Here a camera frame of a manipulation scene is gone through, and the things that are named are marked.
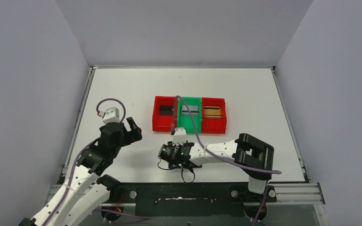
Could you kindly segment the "black credit card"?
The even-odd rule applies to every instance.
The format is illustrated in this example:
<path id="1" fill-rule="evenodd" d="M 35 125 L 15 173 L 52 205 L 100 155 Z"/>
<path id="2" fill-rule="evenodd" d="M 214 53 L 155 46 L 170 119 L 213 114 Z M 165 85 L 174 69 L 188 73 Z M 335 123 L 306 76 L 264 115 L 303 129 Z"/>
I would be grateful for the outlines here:
<path id="1" fill-rule="evenodd" d="M 173 115 L 174 108 L 172 105 L 160 105 L 159 106 L 159 115 L 160 116 L 171 116 Z"/>

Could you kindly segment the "black leather card holder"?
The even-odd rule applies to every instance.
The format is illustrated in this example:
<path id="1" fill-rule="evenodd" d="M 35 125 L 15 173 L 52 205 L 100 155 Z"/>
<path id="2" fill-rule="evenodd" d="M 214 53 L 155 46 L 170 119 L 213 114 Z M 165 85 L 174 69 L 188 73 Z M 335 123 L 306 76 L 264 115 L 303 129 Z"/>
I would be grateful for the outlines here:
<path id="1" fill-rule="evenodd" d="M 202 165 L 195 165 L 193 163 L 185 163 L 185 164 L 173 164 L 173 163 L 168 163 L 168 168 L 169 169 L 181 169 L 181 168 L 202 168 Z"/>

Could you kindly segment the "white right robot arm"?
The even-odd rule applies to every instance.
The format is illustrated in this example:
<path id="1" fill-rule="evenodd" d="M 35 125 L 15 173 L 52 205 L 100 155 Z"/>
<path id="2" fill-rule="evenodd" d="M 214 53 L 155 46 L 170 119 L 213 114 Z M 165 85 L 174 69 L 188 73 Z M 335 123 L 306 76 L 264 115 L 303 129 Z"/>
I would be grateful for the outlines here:
<path id="1" fill-rule="evenodd" d="M 248 176 L 247 189 L 264 199 L 268 196 L 268 182 L 274 174 L 274 147 L 254 136 L 241 133 L 239 137 L 222 143 L 204 144 L 200 138 L 189 142 L 183 135 L 173 135 L 173 140 L 162 145 L 158 158 L 183 170 L 193 171 L 209 163 L 227 163 L 242 169 Z"/>

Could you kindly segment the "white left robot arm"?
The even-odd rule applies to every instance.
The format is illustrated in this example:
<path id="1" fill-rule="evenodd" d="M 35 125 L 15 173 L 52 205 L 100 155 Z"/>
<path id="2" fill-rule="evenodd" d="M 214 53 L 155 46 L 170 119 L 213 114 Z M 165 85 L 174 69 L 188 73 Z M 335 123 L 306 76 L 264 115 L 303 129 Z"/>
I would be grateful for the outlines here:
<path id="1" fill-rule="evenodd" d="M 24 218 L 21 226 L 62 226 L 65 219 L 71 216 L 83 192 L 94 182 L 107 189 L 117 182 L 103 172 L 117 157 L 124 146 L 142 140 L 142 130 L 132 117 L 127 122 L 127 130 L 123 122 L 109 122 L 100 127 L 100 136 L 87 144 L 76 156 L 70 169 L 68 179 L 62 184 L 50 201 L 33 217 Z"/>

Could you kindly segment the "silver card in bin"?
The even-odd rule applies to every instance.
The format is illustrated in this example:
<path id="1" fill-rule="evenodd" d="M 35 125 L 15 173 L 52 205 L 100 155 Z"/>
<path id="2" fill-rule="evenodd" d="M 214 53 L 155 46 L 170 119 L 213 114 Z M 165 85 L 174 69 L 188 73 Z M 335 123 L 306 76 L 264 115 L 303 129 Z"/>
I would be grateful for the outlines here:
<path id="1" fill-rule="evenodd" d="M 189 115 L 189 112 L 193 116 L 197 116 L 200 114 L 198 105 L 182 105 L 181 106 L 181 115 Z"/>

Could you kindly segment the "green plastic bin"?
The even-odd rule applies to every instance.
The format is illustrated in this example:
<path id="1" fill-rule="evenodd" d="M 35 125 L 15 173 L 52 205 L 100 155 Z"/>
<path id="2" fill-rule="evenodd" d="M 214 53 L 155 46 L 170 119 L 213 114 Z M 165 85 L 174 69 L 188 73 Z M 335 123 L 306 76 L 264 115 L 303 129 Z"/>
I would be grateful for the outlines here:
<path id="1" fill-rule="evenodd" d="M 201 97 L 182 97 L 185 103 L 188 105 L 192 118 L 195 122 L 195 126 L 198 133 L 201 133 L 202 127 L 202 98 Z M 178 113 L 177 113 L 177 127 L 182 127 L 187 133 L 195 133 L 191 116 L 184 102 L 178 98 Z"/>

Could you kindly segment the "left red plastic bin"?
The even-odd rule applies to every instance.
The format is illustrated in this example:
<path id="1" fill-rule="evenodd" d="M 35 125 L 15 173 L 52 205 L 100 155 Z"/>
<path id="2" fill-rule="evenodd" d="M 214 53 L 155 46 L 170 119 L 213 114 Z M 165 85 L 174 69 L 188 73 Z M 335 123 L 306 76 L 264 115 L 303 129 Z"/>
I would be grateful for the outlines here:
<path id="1" fill-rule="evenodd" d="M 175 97 L 168 96 L 155 96 L 154 107 L 152 113 L 152 130 L 154 132 L 170 132 L 173 121 L 173 115 L 171 116 L 160 116 L 159 106 L 160 105 L 172 105 L 174 112 L 177 113 L 178 103 L 174 105 Z"/>

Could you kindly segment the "red plastic bin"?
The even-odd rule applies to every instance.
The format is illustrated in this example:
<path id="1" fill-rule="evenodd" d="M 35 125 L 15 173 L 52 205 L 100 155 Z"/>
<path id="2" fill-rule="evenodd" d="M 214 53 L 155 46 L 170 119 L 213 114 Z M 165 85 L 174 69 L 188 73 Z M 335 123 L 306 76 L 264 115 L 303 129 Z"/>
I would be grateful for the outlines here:
<path id="1" fill-rule="evenodd" d="M 222 117 L 219 119 L 215 119 L 215 118 L 205 118 L 202 115 L 201 132 L 205 134 L 225 134 L 227 126 L 225 99 L 203 97 L 202 98 L 203 110 L 205 106 L 219 106 L 222 109 Z"/>
<path id="2" fill-rule="evenodd" d="M 174 105 L 175 97 L 168 96 L 155 96 L 154 107 L 152 113 L 152 130 L 154 132 L 170 132 L 173 121 L 173 115 L 171 116 L 160 116 L 159 106 L 160 105 L 172 105 L 174 112 L 177 113 L 178 103 Z"/>

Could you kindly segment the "right red plastic bin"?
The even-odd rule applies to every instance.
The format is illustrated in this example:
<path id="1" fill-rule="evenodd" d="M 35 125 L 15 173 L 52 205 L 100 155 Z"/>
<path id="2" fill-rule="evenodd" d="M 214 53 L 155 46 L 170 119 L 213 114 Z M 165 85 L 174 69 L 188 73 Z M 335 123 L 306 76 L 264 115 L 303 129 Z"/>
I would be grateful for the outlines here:
<path id="1" fill-rule="evenodd" d="M 222 117 L 219 119 L 215 119 L 215 118 L 205 118 L 202 115 L 201 132 L 205 134 L 225 134 L 227 126 L 225 99 L 203 97 L 202 98 L 203 110 L 205 106 L 219 106 L 222 109 Z"/>

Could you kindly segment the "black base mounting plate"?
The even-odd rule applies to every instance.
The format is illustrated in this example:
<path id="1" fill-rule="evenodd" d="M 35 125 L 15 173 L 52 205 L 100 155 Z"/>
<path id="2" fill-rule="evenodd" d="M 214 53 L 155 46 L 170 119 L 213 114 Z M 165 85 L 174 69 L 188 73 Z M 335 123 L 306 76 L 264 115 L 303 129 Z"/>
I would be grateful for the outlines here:
<path id="1" fill-rule="evenodd" d="M 118 219 L 119 215 L 107 210 L 126 207 L 132 207 L 133 214 L 143 218 L 216 215 L 253 218 L 261 203 L 277 201 L 275 188 L 267 189 L 267 194 L 253 193 L 248 190 L 247 182 L 121 183 L 99 211 L 110 220 Z"/>

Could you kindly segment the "aluminium frame rail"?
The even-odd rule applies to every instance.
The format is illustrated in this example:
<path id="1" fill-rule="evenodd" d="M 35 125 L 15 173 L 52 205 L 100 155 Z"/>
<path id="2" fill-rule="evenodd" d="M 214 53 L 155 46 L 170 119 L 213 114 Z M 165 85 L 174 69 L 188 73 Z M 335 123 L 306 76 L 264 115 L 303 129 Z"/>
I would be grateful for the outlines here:
<path id="1" fill-rule="evenodd" d="M 291 204 L 291 205 L 325 205 L 325 199 L 319 183 L 284 183 L 284 184 L 269 184 L 274 187 L 277 201 L 270 204 Z M 52 185 L 49 189 L 46 201 L 47 204 L 53 197 L 61 185 Z M 159 198 L 159 200 L 171 201 L 192 201 L 198 198 L 184 197 L 178 195 L 170 198 Z"/>

